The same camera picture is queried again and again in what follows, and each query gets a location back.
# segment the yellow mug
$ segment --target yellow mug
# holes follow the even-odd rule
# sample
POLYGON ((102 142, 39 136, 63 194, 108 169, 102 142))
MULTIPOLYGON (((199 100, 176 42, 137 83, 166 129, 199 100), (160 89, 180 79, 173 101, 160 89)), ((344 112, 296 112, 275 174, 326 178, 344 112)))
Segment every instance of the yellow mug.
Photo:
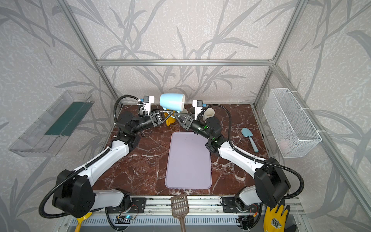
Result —
POLYGON ((170 116, 168 119, 166 119, 166 125, 170 126, 170 124, 174 123, 175 121, 176 121, 176 119, 170 116))

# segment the brown litter scoop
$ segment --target brown litter scoop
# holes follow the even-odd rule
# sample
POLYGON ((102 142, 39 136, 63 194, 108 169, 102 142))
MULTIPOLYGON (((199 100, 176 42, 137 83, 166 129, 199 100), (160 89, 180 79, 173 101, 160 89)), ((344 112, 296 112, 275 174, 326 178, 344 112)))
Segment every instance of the brown litter scoop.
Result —
POLYGON ((186 225, 184 224, 184 218, 189 213, 187 194, 183 193, 178 196, 173 196, 170 198, 171 202, 171 213, 174 218, 179 219, 180 228, 182 232, 186 232, 186 225))

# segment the gray wall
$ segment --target gray wall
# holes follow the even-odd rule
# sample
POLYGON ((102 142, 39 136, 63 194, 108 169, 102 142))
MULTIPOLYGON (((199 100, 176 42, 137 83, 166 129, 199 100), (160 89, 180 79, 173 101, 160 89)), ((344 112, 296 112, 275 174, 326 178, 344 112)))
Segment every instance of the gray wall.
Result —
MULTIPOLYGON (((37 208, 64 169, 99 152, 111 130, 112 96, 55 1, 0 2, 0 231, 51 231, 37 208), (95 101, 53 158, 21 157, 9 146, 66 90, 95 101)), ((47 203, 48 213, 57 210, 47 203)))
MULTIPOLYGON (((100 59, 271 59, 296 0, 68 0, 100 59)), ((121 94, 254 102, 266 67, 105 67, 121 94)))
MULTIPOLYGON (((320 1, 308 4, 278 65, 326 128, 360 179, 370 183, 371 2, 320 1)), ((299 195, 314 231, 371 231, 371 223, 333 167, 322 146, 303 158, 285 159, 262 108, 273 76, 257 106, 273 153, 305 181, 299 195)), ((293 189, 298 186, 295 178, 293 189)))

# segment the clear plastic shelf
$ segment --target clear plastic shelf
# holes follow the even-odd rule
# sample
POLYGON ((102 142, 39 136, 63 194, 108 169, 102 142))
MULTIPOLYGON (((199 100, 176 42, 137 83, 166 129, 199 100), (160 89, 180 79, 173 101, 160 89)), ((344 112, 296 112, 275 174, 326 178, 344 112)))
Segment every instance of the clear plastic shelf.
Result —
POLYGON ((55 157, 93 105, 90 97, 64 92, 9 150, 23 157, 55 157))

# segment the wire mesh basket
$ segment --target wire mesh basket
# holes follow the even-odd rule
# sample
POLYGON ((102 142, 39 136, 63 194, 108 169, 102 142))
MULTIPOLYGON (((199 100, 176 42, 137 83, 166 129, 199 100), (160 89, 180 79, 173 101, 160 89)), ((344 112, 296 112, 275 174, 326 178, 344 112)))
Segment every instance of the wire mesh basket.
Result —
POLYGON ((284 158, 303 157, 322 141, 287 88, 271 89, 263 112, 284 158))

